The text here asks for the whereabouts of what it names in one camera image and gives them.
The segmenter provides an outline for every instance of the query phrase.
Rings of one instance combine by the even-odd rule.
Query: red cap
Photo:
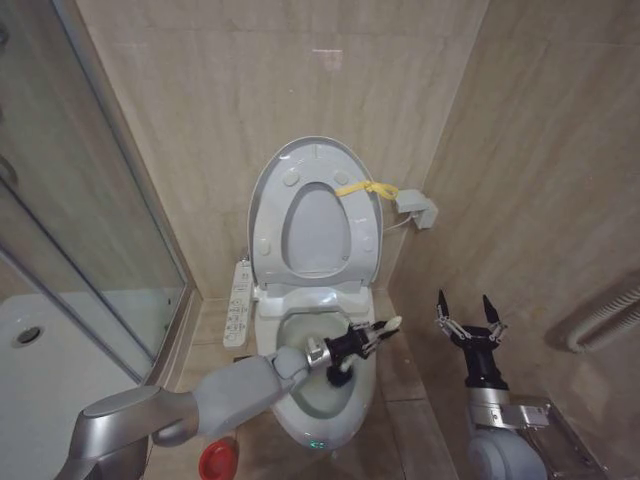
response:
[[[233,480],[237,467],[236,452],[227,442],[218,440],[200,455],[198,472],[202,480]]]

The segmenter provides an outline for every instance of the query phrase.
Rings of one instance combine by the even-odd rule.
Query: shower drain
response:
[[[31,327],[21,332],[13,339],[13,346],[16,348],[31,345],[42,336],[42,327]]]

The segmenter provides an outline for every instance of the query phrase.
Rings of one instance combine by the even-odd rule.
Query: shower door frame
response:
[[[27,0],[37,8],[37,0]],[[184,281],[184,289],[171,319],[160,350],[157,352],[151,371],[143,380],[144,384],[158,381],[167,360],[170,358],[174,342],[178,338],[180,326],[187,320],[188,306],[197,289],[193,275],[186,259],[180,250],[178,241],[171,229],[169,219],[162,207],[160,197],[147,171],[140,150],[133,138],[129,124],[124,117],[120,103],[115,95],[111,82],[102,66],[98,52],[89,35],[75,0],[49,0],[58,15],[58,19],[69,40],[76,58],[83,70],[87,82],[98,101],[98,105],[113,133],[122,156],[129,167],[134,182],[142,195],[162,240],[176,265],[178,273]]]

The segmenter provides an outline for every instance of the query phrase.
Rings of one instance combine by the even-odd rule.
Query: white shower base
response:
[[[179,290],[171,293],[171,305],[164,289],[108,292],[105,296],[125,318],[134,319],[132,326],[145,336],[145,343],[159,346],[165,329],[158,323],[169,321],[166,310],[172,311],[178,301]],[[97,318],[104,316],[87,293],[62,296],[76,310],[84,305],[80,309],[83,316],[92,312]],[[40,338],[15,347],[16,336],[31,326],[43,329]],[[66,458],[80,410],[136,386],[41,294],[14,296],[0,305],[0,381],[3,480],[51,479]]]

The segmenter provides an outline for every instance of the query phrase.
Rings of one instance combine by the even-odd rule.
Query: toilet lid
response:
[[[249,210],[249,245],[257,284],[368,285],[376,276],[382,209],[364,190],[336,188],[371,175],[341,143],[305,137],[284,146],[260,174]]]

